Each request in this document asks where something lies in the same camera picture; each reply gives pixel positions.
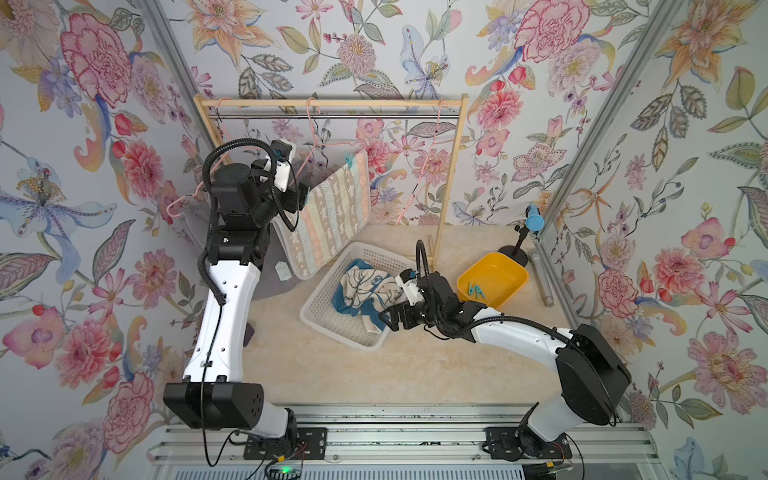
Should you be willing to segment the cream blue cartoon towel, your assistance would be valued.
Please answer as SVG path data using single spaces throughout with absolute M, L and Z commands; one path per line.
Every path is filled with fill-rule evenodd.
M 367 333 L 381 333 L 387 324 L 379 315 L 404 299 L 392 275 L 358 259 L 342 274 L 331 304 L 339 314 L 359 317 Z

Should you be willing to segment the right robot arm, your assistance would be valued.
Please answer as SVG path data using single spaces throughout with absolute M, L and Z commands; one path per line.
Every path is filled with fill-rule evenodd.
M 534 404 L 515 427 L 489 427 L 482 450 L 515 462 L 560 454 L 570 458 L 570 429 L 581 424 L 613 426 L 631 375 L 601 332 L 590 325 L 559 331 L 526 318 L 508 316 L 477 302 L 461 300 L 448 281 L 429 267 L 422 241 L 416 266 L 395 280 L 403 302 L 380 318 L 391 331 L 424 328 L 442 341 L 464 340 L 522 355 L 558 375 L 560 391 Z

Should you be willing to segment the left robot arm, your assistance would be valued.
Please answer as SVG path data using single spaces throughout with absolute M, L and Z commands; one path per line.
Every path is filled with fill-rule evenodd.
M 197 265 L 209 295 L 199 336 L 182 377 L 169 382 L 163 403 L 190 428 L 235 429 L 265 439 L 289 432 L 290 412 L 244 380 L 243 349 L 252 297 L 279 218 L 304 206 L 309 192 L 293 167 L 295 145 L 236 139 L 214 149 L 203 166 L 210 197 L 206 245 Z

